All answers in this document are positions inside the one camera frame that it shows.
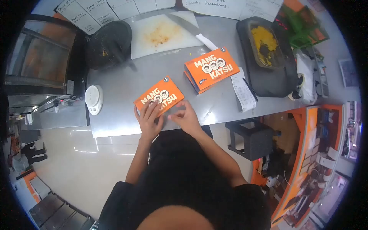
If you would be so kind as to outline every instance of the white cutting board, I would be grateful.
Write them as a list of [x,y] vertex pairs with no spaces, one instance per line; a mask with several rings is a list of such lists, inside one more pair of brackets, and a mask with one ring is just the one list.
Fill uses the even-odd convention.
[[[172,13],[198,27],[191,11]],[[132,27],[132,59],[168,50],[203,46],[194,35],[177,25],[164,14],[130,23]]]

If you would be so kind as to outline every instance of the black shirt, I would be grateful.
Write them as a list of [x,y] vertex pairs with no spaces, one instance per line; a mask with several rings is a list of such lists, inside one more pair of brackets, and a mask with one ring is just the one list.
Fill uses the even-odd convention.
[[161,132],[137,184],[116,183],[99,218],[101,229],[134,230],[153,211],[168,205],[196,210],[215,229],[270,229],[270,210],[261,188],[231,188],[182,130]]

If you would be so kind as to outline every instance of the cartoon face logo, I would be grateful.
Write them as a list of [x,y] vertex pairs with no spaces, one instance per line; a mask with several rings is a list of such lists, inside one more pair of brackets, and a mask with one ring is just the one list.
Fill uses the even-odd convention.
[[166,99],[166,98],[169,97],[169,92],[167,90],[162,90],[160,92],[160,95],[161,95],[162,99]]
[[216,60],[216,62],[219,64],[219,66],[220,67],[224,67],[225,66],[225,60],[224,59],[222,59],[222,58],[218,58],[217,60]]
[[202,66],[202,71],[205,72],[206,74],[209,74],[212,71],[212,68],[209,64],[204,64]]
[[212,62],[210,62],[209,64],[210,64],[210,66],[211,66],[211,68],[212,68],[213,70],[216,70],[216,69],[218,69],[218,68],[219,68],[219,64],[218,64],[217,62],[215,62],[215,61],[212,61]]
[[154,102],[155,102],[155,100],[151,99],[151,100],[149,101],[149,105],[148,105],[148,107],[150,107]]
[[154,100],[159,100],[158,103],[161,103],[162,102],[162,96],[161,95],[156,95],[154,98]]

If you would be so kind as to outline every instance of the pen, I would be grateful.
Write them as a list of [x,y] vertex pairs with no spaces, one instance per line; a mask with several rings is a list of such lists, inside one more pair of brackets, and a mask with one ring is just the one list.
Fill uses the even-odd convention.
[[243,80],[244,80],[244,82],[247,84],[247,86],[248,86],[249,90],[251,91],[251,93],[253,94],[254,99],[255,99],[256,101],[258,101],[258,98],[257,98],[257,96],[255,95],[255,92],[253,91],[253,88],[248,84],[248,82],[245,80],[245,78],[243,78]]

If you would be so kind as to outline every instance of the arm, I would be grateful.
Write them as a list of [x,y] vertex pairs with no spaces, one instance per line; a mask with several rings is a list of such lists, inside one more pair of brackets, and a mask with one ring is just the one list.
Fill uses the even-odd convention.
[[146,103],[143,106],[141,115],[138,114],[137,107],[134,107],[134,114],[142,130],[142,136],[139,139],[137,151],[125,179],[125,182],[130,184],[137,183],[139,176],[147,167],[149,148],[162,129],[163,116],[160,116],[158,124],[154,123],[157,114],[160,112],[161,104],[154,102],[150,107],[148,105],[149,103]]
[[236,161],[202,130],[197,115],[189,102],[187,100],[181,101],[177,104],[177,107],[180,106],[185,106],[185,110],[179,110],[175,114],[169,115],[168,119],[180,125],[184,132],[197,140],[206,156],[229,180],[232,187],[246,184],[247,181],[242,176]]

